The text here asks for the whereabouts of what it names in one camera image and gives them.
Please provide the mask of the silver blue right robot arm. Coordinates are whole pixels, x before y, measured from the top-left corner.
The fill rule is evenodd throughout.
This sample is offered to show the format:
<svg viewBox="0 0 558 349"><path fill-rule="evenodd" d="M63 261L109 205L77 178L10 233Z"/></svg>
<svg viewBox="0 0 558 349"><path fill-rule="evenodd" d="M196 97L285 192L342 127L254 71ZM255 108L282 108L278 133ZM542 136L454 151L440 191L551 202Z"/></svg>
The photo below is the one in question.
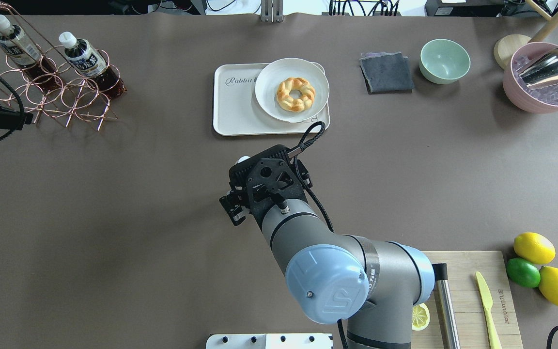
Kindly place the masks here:
<svg viewBox="0 0 558 349"><path fill-rule="evenodd" d="M293 152L275 145L236 163L221 205L234 225L254 217L310 320L347 320L350 348L409 349L412 309L434 288L431 261L396 241L332 232L306 200L311 185Z"/></svg>

